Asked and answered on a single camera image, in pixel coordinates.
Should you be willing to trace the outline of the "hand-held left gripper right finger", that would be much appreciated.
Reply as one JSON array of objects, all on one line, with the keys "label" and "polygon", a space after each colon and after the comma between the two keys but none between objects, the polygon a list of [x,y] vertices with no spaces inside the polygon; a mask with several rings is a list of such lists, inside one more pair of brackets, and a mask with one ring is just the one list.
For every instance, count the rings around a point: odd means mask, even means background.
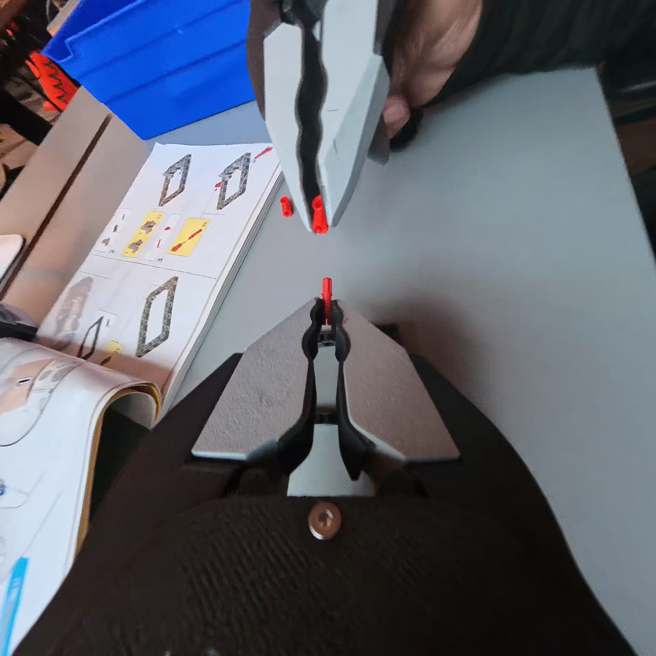
[{"label": "hand-held left gripper right finger", "polygon": [[382,480],[406,464],[457,461],[459,448],[407,351],[347,306],[332,303],[339,363],[339,448],[352,480]]}]

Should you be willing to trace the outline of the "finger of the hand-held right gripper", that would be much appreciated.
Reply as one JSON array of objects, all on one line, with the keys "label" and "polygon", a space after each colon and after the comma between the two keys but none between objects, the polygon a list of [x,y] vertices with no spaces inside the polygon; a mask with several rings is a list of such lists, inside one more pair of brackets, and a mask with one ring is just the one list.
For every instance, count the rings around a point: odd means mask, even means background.
[{"label": "finger of the hand-held right gripper", "polygon": [[316,22],[280,22],[264,38],[264,115],[298,215],[315,233],[313,202],[321,193],[321,63]]},{"label": "finger of the hand-held right gripper", "polygon": [[319,14],[316,173],[329,228],[349,205],[370,149],[381,163],[389,157],[379,123],[390,86],[384,42],[395,10],[395,1],[326,1]]}]

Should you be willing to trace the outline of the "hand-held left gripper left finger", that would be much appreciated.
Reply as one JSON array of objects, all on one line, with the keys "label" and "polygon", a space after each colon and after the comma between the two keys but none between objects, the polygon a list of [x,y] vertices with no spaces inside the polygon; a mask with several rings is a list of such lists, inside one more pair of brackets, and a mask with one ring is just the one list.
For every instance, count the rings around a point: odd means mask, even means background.
[{"label": "hand-held left gripper left finger", "polygon": [[314,360],[323,320],[323,301],[311,300],[243,352],[193,456],[285,476],[303,463],[313,444]]}]

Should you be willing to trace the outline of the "lego instruction booklet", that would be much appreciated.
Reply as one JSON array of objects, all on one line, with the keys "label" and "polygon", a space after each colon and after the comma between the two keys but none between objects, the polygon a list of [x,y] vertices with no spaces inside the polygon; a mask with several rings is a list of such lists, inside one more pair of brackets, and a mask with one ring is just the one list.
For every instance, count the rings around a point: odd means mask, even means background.
[{"label": "lego instruction booklet", "polygon": [[1,340],[1,654],[86,536],[108,409],[152,428],[282,182],[271,143],[156,144],[36,341]]}]

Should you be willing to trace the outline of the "person's right forearm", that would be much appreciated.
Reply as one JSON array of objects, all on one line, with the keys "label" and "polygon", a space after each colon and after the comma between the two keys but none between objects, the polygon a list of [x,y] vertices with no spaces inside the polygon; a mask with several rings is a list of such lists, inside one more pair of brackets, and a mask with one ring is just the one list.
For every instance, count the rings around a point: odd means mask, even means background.
[{"label": "person's right forearm", "polygon": [[485,79],[655,57],[654,1],[484,1],[476,34],[430,108]]}]

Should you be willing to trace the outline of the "person's right hand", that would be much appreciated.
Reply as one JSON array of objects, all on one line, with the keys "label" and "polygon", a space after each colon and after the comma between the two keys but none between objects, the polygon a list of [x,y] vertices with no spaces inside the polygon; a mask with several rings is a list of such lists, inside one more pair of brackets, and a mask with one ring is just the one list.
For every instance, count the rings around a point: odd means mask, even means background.
[{"label": "person's right hand", "polygon": [[435,98],[470,48],[483,14],[482,1],[409,1],[392,48],[389,92],[382,119],[390,138],[411,111]]}]

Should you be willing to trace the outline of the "blue plastic bin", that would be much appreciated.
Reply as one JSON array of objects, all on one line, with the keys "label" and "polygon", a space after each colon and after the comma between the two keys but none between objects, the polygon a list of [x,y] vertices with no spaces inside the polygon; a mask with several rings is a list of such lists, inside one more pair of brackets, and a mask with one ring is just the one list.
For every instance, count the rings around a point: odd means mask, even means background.
[{"label": "blue plastic bin", "polygon": [[250,103],[249,1],[80,1],[43,53],[142,139]]}]

